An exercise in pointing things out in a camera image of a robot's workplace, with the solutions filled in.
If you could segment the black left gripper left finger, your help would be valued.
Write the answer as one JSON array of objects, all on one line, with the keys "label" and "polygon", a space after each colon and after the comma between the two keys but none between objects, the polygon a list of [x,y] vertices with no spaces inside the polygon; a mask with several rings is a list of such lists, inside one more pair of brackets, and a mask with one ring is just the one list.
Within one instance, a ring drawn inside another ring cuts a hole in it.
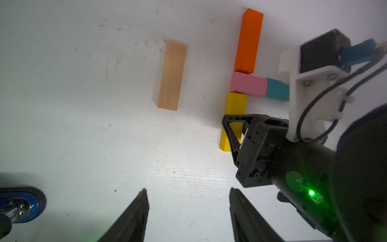
[{"label": "black left gripper left finger", "polygon": [[147,190],[142,189],[98,242],[143,242],[148,214]]}]

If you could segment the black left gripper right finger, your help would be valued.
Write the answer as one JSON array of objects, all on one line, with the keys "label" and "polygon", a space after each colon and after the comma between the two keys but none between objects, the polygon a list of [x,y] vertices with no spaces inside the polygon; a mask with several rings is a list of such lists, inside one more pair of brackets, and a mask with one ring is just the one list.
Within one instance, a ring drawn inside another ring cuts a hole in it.
[{"label": "black left gripper right finger", "polygon": [[236,242],[284,242],[239,189],[231,188],[229,201]]}]

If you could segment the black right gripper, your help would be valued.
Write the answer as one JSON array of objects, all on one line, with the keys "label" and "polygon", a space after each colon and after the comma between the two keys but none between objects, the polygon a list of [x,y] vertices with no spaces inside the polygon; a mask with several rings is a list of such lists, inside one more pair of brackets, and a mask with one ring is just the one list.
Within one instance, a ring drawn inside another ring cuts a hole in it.
[{"label": "black right gripper", "polygon": [[[231,124],[246,127],[239,142]],[[289,121],[267,115],[225,115],[222,125],[229,140],[236,178],[244,188],[271,185],[269,167],[272,154],[286,141]]]}]

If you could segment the teal block group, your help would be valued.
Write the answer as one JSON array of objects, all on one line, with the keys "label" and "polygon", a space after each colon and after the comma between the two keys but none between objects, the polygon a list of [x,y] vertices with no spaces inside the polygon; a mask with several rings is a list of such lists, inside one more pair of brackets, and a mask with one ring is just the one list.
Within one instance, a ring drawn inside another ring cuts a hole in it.
[{"label": "teal block group", "polygon": [[289,85],[276,79],[267,78],[267,80],[266,98],[288,102]]}]

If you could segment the pink block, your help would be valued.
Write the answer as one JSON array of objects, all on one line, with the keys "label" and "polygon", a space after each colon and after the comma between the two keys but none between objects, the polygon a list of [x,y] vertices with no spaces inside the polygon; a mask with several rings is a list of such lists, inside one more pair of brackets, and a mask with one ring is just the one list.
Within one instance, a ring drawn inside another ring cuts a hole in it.
[{"label": "pink block", "polygon": [[247,96],[266,97],[268,80],[240,72],[234,72],[231,78],[230,92]]}]

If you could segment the orange block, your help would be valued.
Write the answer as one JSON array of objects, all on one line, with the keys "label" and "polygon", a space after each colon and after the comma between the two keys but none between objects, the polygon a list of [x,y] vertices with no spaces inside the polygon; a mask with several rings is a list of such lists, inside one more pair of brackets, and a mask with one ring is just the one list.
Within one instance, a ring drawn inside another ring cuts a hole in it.
[{"label": "orange block", "polygon": [[252,74],[255,71],[263,19],[264,14],[253,9],[244,12],[234,65],[235,72]]}]

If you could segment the natural wood block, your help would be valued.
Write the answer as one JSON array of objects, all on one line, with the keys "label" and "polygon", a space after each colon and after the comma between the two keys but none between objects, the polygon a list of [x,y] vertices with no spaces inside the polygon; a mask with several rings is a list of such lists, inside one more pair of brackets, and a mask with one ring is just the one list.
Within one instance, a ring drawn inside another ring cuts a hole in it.
[{"label": "natural wood block", "polygon": [[160,82],[157,107],[176,111],[185,66],[187,46],[178,42],[166,41],[165,57]]}]

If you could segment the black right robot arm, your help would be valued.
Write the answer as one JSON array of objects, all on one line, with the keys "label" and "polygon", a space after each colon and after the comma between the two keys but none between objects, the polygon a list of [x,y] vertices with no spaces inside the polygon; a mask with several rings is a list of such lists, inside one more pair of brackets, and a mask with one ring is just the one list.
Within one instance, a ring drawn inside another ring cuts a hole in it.
[{"label": "black right robot arm", "polygon": [[223,128],[245,188],[274,185],[313,228],[334,242],[387,239],[387,107],[355,121],[336,150],[290,142],[288,121],[225,115]]}]

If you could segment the blue object behind arm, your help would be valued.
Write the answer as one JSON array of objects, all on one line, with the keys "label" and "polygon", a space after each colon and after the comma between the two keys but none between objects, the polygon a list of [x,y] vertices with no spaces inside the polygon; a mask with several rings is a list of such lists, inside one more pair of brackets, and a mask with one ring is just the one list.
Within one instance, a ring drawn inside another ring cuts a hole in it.
[{"label": "blue object behind arm", "polygon": [[1,214],[6,215],[11,223],[33,221],[45,210],[47,199],[36,187],[1,188]]}]

